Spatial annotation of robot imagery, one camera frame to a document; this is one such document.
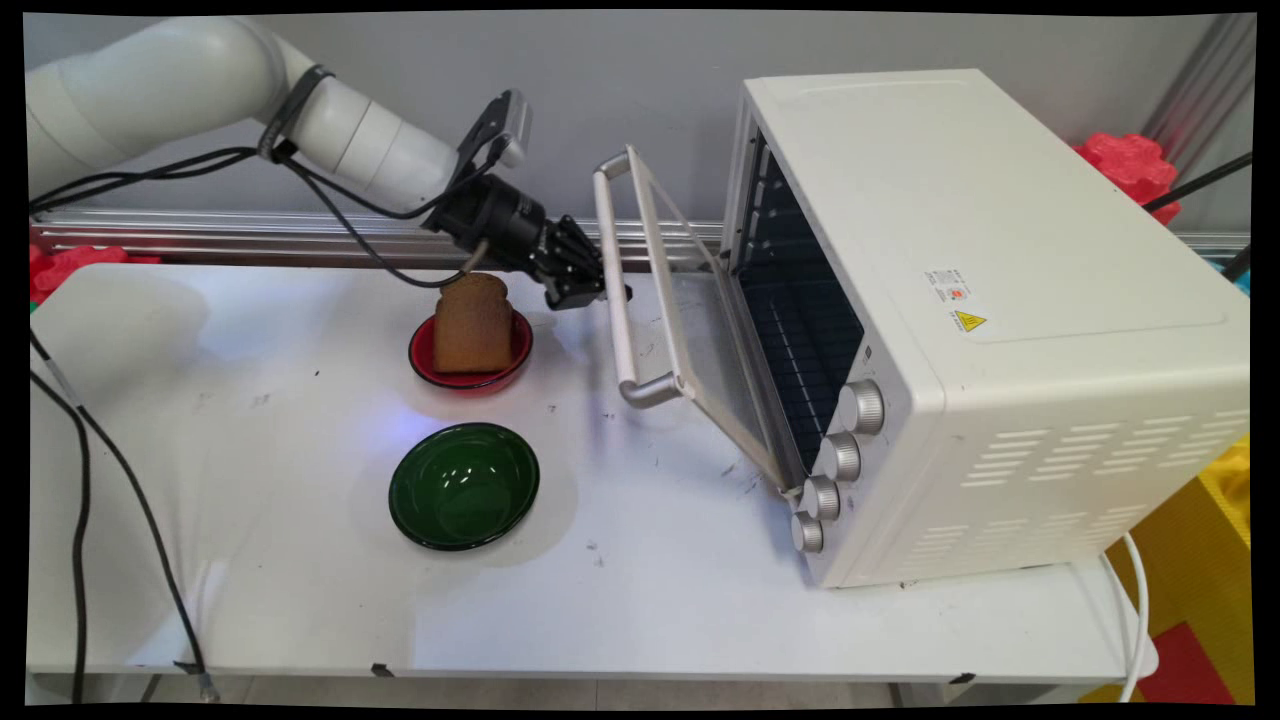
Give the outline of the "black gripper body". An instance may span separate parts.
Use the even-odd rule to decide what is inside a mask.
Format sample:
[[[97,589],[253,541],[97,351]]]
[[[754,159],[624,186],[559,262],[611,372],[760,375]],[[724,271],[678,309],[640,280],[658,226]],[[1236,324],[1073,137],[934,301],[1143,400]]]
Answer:
[[[550,277],[561,268],[548,245],[552,224],[544,206],[498,176],[451,186],[424,227],[448,234],[467,254],[485,242],[483,256],[508,272]]]

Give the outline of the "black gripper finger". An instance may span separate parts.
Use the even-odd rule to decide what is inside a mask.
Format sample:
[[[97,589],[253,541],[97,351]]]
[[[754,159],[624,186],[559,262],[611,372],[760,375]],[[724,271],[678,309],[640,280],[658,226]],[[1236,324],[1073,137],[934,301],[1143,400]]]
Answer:
[[[602,251],[570,215],[548,222],[550,273],[603,273]]]
[[[586,307],[600,297],[607,299],[602,252],[545,255],[543,286],[545,304],[553,311]]]

